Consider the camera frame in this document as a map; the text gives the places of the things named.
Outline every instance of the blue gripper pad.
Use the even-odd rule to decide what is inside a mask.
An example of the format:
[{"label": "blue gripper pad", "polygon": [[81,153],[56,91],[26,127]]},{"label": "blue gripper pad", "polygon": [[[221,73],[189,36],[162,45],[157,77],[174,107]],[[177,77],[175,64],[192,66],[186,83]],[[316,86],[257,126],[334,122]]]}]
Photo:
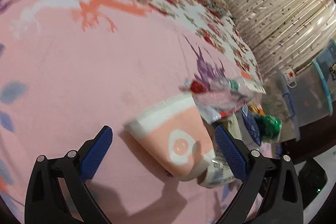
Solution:
[{"label": "blue gripper pad", "polygon": [[245,159],[227,134],[230,133],[227,133],[221,126],[216,127],[215,141],[235,178],[244,183],[248,176]]},{"label": "blue gripper pad", "polygon": [[112,138],[112,129],[106,127],[82,160],[79,177],[83,182],[92,179],[97,172],[101,161],[112,143]]}]

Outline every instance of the bed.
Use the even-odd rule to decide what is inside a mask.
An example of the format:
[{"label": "bed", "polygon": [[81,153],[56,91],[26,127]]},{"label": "bed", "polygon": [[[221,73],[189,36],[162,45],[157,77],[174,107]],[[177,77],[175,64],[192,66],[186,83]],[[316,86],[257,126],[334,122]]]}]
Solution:
[{"label": "bed", "polygon": [[[230,17],[196,0],[0,2],[0,194],[13,215],[24,223],[37,156],[64,156],[106,124],[113,144],[87,186],[113,223],[215,223],[240,181],[214,189],[179,182],[123,125],[180,93],[185,79],[206,83],[225,73],[261,81]],[[258,149],[272,157],[270,144]]]}]

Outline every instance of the pink bedsheet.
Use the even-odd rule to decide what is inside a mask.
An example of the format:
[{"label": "pink bedsheet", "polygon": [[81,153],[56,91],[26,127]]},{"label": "pink bedsheet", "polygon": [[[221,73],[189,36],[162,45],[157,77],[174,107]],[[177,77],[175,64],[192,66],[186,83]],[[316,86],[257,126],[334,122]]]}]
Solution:
[{"label": "pink bedsheet", "polygon": [[[62,157],[108,125],[112,146],[87,185],[113,223],[215,222],[238,183],[206,189],[167,176],[123,124],[178,94],[186,78],[222,67],[235,77],[236,65],[129,0],[0,3],[0,194],[18,220],[36,157]],[[261,151],[270,156],[269,145]]]}]

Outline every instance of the beige curtain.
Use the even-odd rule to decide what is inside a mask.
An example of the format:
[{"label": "beige curtain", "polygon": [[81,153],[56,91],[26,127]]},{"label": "beige curtain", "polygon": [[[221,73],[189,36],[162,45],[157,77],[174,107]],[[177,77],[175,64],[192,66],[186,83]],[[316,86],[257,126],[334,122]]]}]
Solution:
[{"label": "beige curtain", "polygon": [[226,0],[267,79],[275,66],[296,72],[335,36],[334,0]]}]

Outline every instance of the silver screw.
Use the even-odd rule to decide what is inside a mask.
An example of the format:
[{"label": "silver screw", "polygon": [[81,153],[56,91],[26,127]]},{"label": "silver screw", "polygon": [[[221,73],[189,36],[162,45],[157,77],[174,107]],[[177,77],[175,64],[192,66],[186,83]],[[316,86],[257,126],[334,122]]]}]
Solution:
[{"label": "silver screw", "polygon": [[287,155],[284,155],[284,156],[283,156],[283,159],[284,159],[285,161],[290,161],[290,160],[291,160],[290,156],[287,156]]},{"label": "silver screw", "polygon": [[68,157],[69,158],[73,158],[74,156],[76,156],[77,152],[75,150],[71,150],[68,152]]},{"label": "silver screw", "polygon": [[41,161],[43,161],[43,160],[44,160],[44,156],[43,156],[43,155],[37,157],[37,161],[38,161],[38,162],[41,162]]},{"label": "silver screw", "polygon": [[260,152],[258,150],[252,150],[251,152],[252,156],[258,158],[260,156]]}]

